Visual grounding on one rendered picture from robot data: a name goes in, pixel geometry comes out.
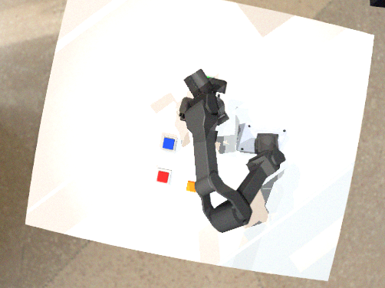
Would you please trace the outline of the small orange block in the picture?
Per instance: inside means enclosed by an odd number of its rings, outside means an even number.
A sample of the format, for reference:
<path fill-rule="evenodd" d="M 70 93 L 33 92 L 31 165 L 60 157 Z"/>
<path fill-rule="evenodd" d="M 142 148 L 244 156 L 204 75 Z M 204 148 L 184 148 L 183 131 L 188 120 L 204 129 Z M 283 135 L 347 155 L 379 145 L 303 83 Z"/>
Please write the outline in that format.
<path fill-rule="evenodd" d="M 186 191 L 194 191 L 194 192 L 196 192 L 196 190 L 194 188 L 194 184 L 195 184 L 195 182 L 188 181 L 187 187 L 186 187 Z"/>

